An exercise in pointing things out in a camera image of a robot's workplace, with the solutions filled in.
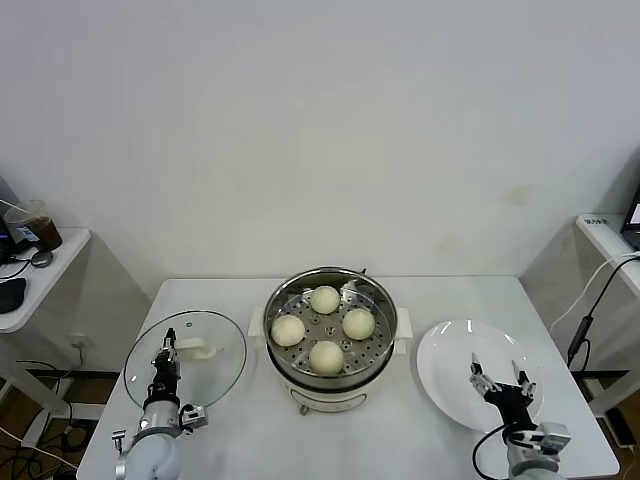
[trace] floor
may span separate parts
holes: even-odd
[[[53,379],[43,378],[42,381],[51,387],[55,385],[55,381]],[[106,403],[114,384],[115,380],[77,379],[73,382],[65,396],[65,399],[69,402]],[[622,410],[622,413],[636,439],[640,441],[640,392],[637,392],[625,400],[620,405],[620,409]],[[39,406],[35,402],[30,400],[23,393],[14,389],[2,402],[2,408],[0,408],[0,425],[14,435],[21,437],[26,432],[29,422],[33,417],[35,417],[38,411]],[[600,425],[603,427],[603,431],[605,432],[605,435],[607,435],[609,443],[620,462],[620,473],[612,478],[622,480],[624,473],[634,462],[634,455],[629,449],[618,448],[611,436],[608,434],[606,427],[604,427],[604,423],[601,423]],[[55,437],[59,435],[66,426],[66,420],[53,420],[51,422],[51,425],[45,432],[43,438],[45,440],[54,438],[54,440],[51,442],[44,442],[45,450],[56,455],[61,455],[60,439]],[[85,432],[83,430],[74,429],[69,435],[69,442],[71,444],[79,443],[84,434]],[[16,475],[12,477],[11,468],[13,462],[7,461],[7,459],[10,459],[15,454],[13,449],[17,446],[17,442],[1,432],[0,436],[2,437],[0,438],[0,480],[30,480],[32,478],[41,478],[45,480],[50,478],[58,469],[60,462],[47,457],[46,455],[37,454],[34,458],[42,463],[41,471],[39,470],[39,467],[34,464],[32,465],[31,477],[27,474],[26,470],[19,473],[20,469],[24,468],[26,462],[23,460],[17,460],[14,465],[14,473]],[[21,450],[19,454],[28,458],[31,456],[31,452],[31,450],[25,449]],[[78,465],[82,459],[83,453],[84,450],[76,453],[66,453],[64,458],[67,461]],[[624,480],[640,480],[639,463],[640,462],[633,464],[633,467],[629,470],[626,477],[624,477]],[[59,473],[68,470],[71,469],[69,467],[63,467],[60,469]]]
[[[633,436],[636,438],[637,442],[640,442],[640,391],[631,395],[624,402],[622,402],[619,406],[622,411],[622,415],[624,419],[627,421],[629,428],[633,432]],[[613,477],[618,480],[622,480],[624,477],[624,473],[632,466],[627,476],[624,477],[624,480],[640,480],[640,446],[636,446],[635,454],[638,457],[634,457],[634,454],[628,448],[618,448],[611,438],[606,427],[604,427],[604,423],[599,421],[600,426],[603,427],[602,430],[605,432],[605,435],[609,439],[609,444],[612,446],[613,451],[618,457],[618,462],[620,462],[620,473]]]
[[[42,381],[51,387],[55,385],[55,380],[50,378],[43,378]],[[106,403],[114,385],[115,380],[76,379],[65,395],[65,399],[69,402]],[[29,423],[39,410],[40,407],[34,401],[22,392],[12,389],[2,402],[2,408],[0,408],[0,425],[14,435],[22,437],[29,427]],[[62,455],[60,449],[61,439],[56,437],[64,431],[66,426],[66,420],[53,420],[43,436],[45,442],[40,448],[58,456]],[[82,441],[84,436],[84,430],[72,430],[69,433],[69,444],[77,445]],[[10,459],[15,454],[13,449],[18,445],[18,442],[7,437],[2,432],[0,432],[0,437],[0,480],[29,480],[30,478],[46,480],[51,478],[58,469],[60,462],[44,454],[37,454],[34,458],[42,463],[42,470],[33,463],[31,467],[31,477],[28,475],[26,469],[19,473],[20,469],[25,467],[26,462],[24,460],[16,460],[15,465],[13,465],[15,476],[12,477],[11,469],[13,461],[7,461],[7,459]],[[24,449],[20,451],[19,455],[28,458],[32,452],[30,449]],[[80,452],[66,453],[64,454],[64,458],[68,462],[78,465],[83,453],[84,449]],[[59,473],[61,474],[70,470],[72,470],[70,467],[65,466],[60,469]]]

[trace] desk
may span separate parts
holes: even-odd
[[[17,310],[0,315],[0,334],[15,332],[29,321],[31,315],[33,315],[58,279],[91,238],[91,232],[86,228],[61,228],[59,231],[62,237],[62,245],[53,252],[54,259],[51,265],[45,268],[34,268],[29,265],[24,272],[14,277],[27,279],[24,302]],[[18,257],[30,258],[35,251],[35,249],[31,249]],[[0,277],[11,275],[19,270],[21,266],[21,264],[3,266],[0,268]],[[56,395],[20,364],[16,363],[16,360],[18,360],[16,353],[13,352],[8,342],[3,341],[2,338],[0,338],[0,341],[3,343],[2,348],[0,348],[0,377],[6,380],[5,385],[0,389],[0,400],[11,387],[15,387],[45,407],[25,435],[26,442],[23,445],[28,445],[34,439],[37,441],[37,438],[39,438],[40,432],[46,426],[45,423],[46,419],[49,418],[49,413],[52,413],[52,418],[66,417],[68,416],[69,407],[61,395]],[[60,386],[62,393],[70,384],[68,380],[63,380],[63,382],[65,384]],[[96,416],[100,413],[94,407],[89,407],[88,410],[91,410],[91,413],[88,415],[83,410],[85,409],[82,406],[80,406],[80,410],[74,408],[74,414],[77,413],[74,417],[96,419]]]
[[[569,478],[606,477],[618,462],[580,394],[563,359],[514,277],[377,278],[396,305],[409,309],[414,340],[407,355],[395,356],[375,392],[351,412],[302,417],[278,382],[264,348],[248,342],[250,357],[240,381],[209,410],[209,426],[177,446],[181,480],[420,479],[476,478],[471,451],[481,434],[442,413],[422,389],[415,358],[430,327],[444,320],[473,318],[516,338],[541,367],[545,399],[540,418],[567,425],[573,439],[562,452],[560,472]],[[278,279],[167,280],[142,331],[166,316],[212,309],[236,321],[247,334],[254,307],[261,307]],[[151,360],[155,352],[149,352]],[[91,439],[77,478],[112,480],[114,430],[135,432],[141,409],[128,397],[122,374]],[[506,450],[499,436],[479,455],[488,475],[503,478]]]
[[[626,258],[620,258],[620,255],[635,251],[620,235],[624,217],[616,214],[585,214],[580,215],[576,220],[577,226],[605,260],[616,257],[616,260],[611,262],[612,268],[626,260]],[[626,264],[620,269],[618,275],[633,294],[640,297],[640,262]],[[604,391],[597,380],[585,381],[585,383],[594,395],[589,406],[594,415],[601,417],[607,410],[614,408],[625,398],[640,390],[640,368],[629,371]]]

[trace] white plate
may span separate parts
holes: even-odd
[[[511,360],[537,383],[529,405],[533,420],[542,407],[542,383],[538,367],[512,337],[477,320],[442,322],[429,330],[418,347],[418,375],[431,399],[456,422],[488,433],[502,424],[497,407],[475,391],[471,376],[471,353],[494,382],[517,385]]]

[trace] label sticker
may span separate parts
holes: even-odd
[[[35,233],[33,233],[31,230],[29,230],[27,227],[17,227],[17,230],[22,235],[24,235],[24,238],[26,238],[30,242],[39,242],[40,241],[38,236]]]
[[[606,218],[585,218],[584,223],[587,225],[607,225],[609,222]]]

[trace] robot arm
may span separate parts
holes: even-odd
[[[180,362],[175,349],[173,328],[167,331],[153,366],[156,374],[147,388],[143,414],[131,445],[123,449],[125,430],[113,432],[120,453],[116,464],[117,480],[177,480],[181,464],[175,439],[208,423],[204,407],[184,405],[177,396]]]
[[[471,384],[487,403],[495,405],[505,428],[509,478],[512,480],[557,480],[558,454],[569,443],[567,427],[531,421],[527,407],[533,402],[536,384],[512,361],[518,385],[497,383],[482,371],[475,353],[471,356]]]

